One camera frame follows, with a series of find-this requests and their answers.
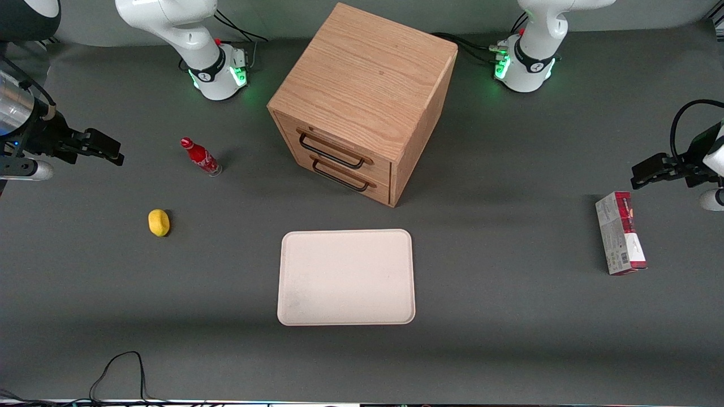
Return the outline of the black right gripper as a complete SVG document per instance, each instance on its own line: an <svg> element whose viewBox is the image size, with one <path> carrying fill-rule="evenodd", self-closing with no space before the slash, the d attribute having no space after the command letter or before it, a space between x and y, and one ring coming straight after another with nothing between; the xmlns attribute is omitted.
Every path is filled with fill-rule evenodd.
<svg viewBox="0 0 724 407"><path fill-rule="evenodd" d="M122 166L124 155L121 144L97 129L86 129L84 146L76 139L79 134L70 128L62 113L57 112L49 120L41 118L41 111L33 111L25 126L23 152L33 155L47 155L75 164L78 155L105 159L111 164Z"/></svg>

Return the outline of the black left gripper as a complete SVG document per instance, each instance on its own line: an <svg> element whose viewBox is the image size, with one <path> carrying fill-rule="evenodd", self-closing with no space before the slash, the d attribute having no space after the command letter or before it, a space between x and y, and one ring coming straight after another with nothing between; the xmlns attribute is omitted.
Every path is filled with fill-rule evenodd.
<svg viewBox="0 0 724 407"><path fill-rule="evenodd" d="M722 183L722 123L696 136L680 157L686 168L684 179L688 188L704 183ZM668 154L658 153L632 167L631 187L639 190L652 183L677 178L676 160Z"/></svg>

